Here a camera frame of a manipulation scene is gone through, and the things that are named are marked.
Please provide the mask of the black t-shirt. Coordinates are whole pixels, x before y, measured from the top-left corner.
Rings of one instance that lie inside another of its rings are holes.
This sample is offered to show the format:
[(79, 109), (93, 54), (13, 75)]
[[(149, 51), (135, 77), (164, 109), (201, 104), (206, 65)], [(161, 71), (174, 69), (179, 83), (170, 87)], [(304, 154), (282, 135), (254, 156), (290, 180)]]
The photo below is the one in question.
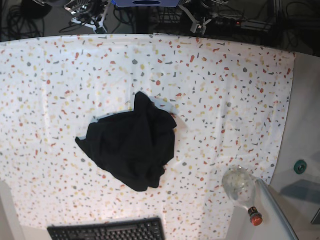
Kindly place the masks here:
[(102, 170), (136, 192), (158, 188), (164, 166), (175, 155), (177, 127), (172, 115), (138, 92), (133, 111), (99, 119), (88, 126), (80, 149)]

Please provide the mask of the terrazzo pattern tablecloth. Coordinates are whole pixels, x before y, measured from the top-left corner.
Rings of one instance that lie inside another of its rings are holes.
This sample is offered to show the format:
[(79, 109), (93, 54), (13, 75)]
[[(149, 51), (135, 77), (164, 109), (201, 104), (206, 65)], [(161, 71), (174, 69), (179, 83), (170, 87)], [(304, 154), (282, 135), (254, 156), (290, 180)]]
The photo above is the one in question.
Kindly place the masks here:
[[(269, 183), (296, 55), (167, 35), (74, 35), (0, 45), (0, 179), (24, 228), (160, 216), (169, 240), (222, 240), (234, 210), (222, 187), (238, 165)], [(174, 158), (136, 192), (77, 146), (137, 92), (172, 113)]]

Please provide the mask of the clear plastic bottle orange cap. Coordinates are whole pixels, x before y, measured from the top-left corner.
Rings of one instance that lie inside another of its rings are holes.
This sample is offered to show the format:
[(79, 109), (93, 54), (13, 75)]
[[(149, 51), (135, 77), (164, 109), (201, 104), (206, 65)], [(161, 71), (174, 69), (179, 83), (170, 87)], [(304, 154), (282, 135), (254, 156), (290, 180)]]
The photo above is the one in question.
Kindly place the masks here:
[(254, 176), (243, 167), (232, 166), (223, 175), (222, 186), (233, 204), (246, 210), (253, 226), (263, 223), (262, 214), (255, 205), (257, 187)]

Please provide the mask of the black computer keyboard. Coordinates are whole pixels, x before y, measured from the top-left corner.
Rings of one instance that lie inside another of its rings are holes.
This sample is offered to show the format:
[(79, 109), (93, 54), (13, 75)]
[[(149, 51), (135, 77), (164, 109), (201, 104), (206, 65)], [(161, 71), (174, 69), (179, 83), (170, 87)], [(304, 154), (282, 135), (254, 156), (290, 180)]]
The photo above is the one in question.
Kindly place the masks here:
[(53, 240), (164, 240), (159, 217), (103, 224), (49, 226)]

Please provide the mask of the blue box with oval hole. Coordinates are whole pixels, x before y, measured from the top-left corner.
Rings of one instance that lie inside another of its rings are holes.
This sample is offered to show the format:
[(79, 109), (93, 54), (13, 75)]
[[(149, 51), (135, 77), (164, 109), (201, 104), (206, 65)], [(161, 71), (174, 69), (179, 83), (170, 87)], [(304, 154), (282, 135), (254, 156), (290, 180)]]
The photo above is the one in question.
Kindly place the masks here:
[(175, 8), (185, 0), (112, 0), (111, 3), (120, 8), (127, 7), (169, 7)]

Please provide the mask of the black power strip red light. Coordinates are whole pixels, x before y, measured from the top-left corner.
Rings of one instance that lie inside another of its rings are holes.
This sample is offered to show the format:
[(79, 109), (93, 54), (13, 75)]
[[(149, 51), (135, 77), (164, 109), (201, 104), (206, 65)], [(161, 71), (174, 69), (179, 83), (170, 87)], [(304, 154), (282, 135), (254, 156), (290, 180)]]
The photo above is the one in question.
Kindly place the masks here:
[(241, 29), (248, 31), (269, 31), (273, 27), (273, 23), (257, 21), (257, 20), (236, 20), (231, 18), (216, 18), (213, 24), (219, 27), (231, 29)]

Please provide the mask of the green tape roll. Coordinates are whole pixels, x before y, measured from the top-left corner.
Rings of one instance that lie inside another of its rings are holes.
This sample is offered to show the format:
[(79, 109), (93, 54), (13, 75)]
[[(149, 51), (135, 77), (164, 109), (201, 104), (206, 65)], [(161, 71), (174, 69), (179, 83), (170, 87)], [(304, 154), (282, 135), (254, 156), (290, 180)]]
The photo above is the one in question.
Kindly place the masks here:
[(300, 159), (295, 163), (293, 170), (296, 174), (302, 175), (307, 170), (307, 167), (307, 163), (303, 159)]

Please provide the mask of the grey laptop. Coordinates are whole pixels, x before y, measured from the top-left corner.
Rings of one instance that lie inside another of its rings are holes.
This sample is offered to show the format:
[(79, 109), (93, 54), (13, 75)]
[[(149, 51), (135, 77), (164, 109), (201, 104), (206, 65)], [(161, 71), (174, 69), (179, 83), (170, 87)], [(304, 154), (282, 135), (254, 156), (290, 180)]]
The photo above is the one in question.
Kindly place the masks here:
[(262, 180), (257, 181), (257, 209), (262, 214), (263, 223), (253, 227), (253, 240), (318, 240), (320, 227), (304, 231), (307, 221), (300, 221), (300, 226), (292, 226), (277, 199), (274, 198)]

